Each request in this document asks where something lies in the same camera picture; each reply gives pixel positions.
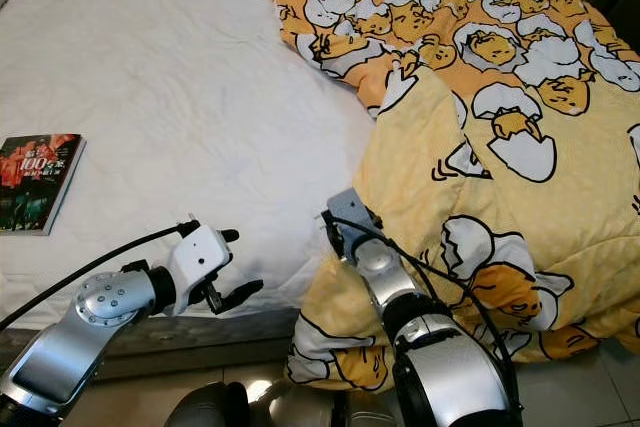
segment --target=yellow duvet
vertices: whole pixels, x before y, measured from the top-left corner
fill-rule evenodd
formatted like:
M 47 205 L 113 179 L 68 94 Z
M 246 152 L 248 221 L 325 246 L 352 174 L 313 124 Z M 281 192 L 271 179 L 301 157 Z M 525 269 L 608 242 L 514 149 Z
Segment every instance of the yellow duvet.
M 514 360 L 640 351 L 640 57 L 584 0 L 274 0 L 283 39 L 377 126 L 353 185 L 467 283 Z M 491 346 L 460 289 L 431 278 Z M 318 271 L 288 375 L 378 390 L 393 363 L 359 277 Z

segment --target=white mattress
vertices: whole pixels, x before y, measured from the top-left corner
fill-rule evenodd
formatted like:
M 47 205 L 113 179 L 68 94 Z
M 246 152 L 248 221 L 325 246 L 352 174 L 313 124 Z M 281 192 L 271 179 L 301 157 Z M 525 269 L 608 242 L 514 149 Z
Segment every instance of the white mattress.
M 271 0 L 10 0 L 0 53 L 1 137 L 87 138 L 51 235 L 0 238 L 1 316 L 188 212 L 241 232 L 223 292 L 265 281 L 235 314 L 299 305 L 328 250 L 314 216 L 350 184 L 372 121 L 281 42 Z M 14 327 L 56 321 L 74 290 Z

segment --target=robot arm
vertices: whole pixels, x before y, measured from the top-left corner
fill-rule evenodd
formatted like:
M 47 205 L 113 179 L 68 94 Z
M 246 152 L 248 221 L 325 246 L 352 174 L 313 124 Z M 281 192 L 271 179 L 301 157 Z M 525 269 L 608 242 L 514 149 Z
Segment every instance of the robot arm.
M 249 282 L 222 298 L 211 283 L 231 260 L 226 240 L 192 220 L 172 250 L 168 267 L 139 261 L 121 272 L 84 281 L 62 320 L 36 336 L 0 380 L 0 427 L 58 425 L 97 373 L 109 342 L 128 325 L 160 312 L 176 316 L 207 300 L 214 313 L 242 303 L 262 288 Z
M 356 192 L 331 198 L 328 208 L 323 217 L 329 240 L 365 281 L 394 349 L 393 377 L 405 424 L 522 425 L 519 403 L 494 359 L 439 299 L 417 286 L 399 253 L 381 240 L 382 231 Z

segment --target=book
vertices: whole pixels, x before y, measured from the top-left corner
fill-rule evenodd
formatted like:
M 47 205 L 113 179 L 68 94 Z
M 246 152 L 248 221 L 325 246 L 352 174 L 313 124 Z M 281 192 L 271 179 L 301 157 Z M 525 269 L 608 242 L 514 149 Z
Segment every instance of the book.
M 0 149 L 0 234 L 49 235 L 85 144 L 78 134 L 5 140 Z

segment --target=tiled floor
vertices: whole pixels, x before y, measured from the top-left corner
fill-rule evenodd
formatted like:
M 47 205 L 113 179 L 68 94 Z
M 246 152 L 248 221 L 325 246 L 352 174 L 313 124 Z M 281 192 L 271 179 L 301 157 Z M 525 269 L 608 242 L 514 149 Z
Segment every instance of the tiled floor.
M 64 427 L 161 427 L 189 391 L 240 381 L 251 395 L 282 374 L 281 363 L 103 383 L 84 394 Z M 615 342 L 569 361 L 518 367 L 525 427 L 640 427 L 640 356 Z

